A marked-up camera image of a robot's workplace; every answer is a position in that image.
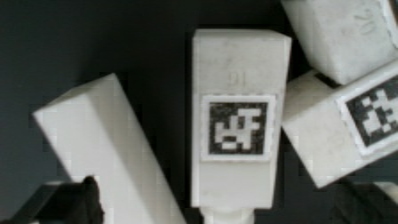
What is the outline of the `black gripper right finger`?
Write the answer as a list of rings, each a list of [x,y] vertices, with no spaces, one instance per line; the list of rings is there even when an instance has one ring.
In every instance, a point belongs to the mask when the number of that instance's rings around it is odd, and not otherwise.
[[[330,224],[398,224],[398,203],[373,183],[338,184]]]

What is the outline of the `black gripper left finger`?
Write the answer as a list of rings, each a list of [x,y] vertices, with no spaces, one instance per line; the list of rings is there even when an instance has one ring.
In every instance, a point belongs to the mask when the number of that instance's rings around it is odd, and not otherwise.
[[[87,176],[80,182],[46,183],[7,224],[105,224],[94,177]]]

